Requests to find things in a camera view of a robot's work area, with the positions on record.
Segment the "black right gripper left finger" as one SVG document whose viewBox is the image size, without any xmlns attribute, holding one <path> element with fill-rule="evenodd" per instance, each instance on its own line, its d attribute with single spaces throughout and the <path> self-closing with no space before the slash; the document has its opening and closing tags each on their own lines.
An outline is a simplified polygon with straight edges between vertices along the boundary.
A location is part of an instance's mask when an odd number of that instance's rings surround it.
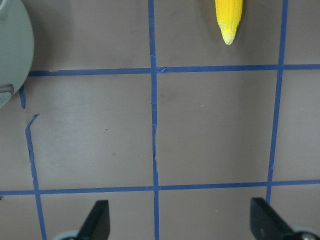
<svg viewBox="0 0 320 240">
<path fill-rule="evenodd" d="M 81 226 L 77 240 L 107 240 L 111 231 L 108 200 L 95 202 Z"/>
</svg>

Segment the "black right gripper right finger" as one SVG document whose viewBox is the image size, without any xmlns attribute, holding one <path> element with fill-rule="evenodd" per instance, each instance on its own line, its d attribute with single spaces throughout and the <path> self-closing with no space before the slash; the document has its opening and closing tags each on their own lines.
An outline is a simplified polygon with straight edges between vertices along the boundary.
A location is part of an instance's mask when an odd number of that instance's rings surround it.
<svg viewBox="0 0 320 240">
<path fill-rule="evenodd" d="M 293 228 L 262 197 L 250 200 L 250 231 L 256 240 L 318 240 L 310 230 Z"/>
</svg>

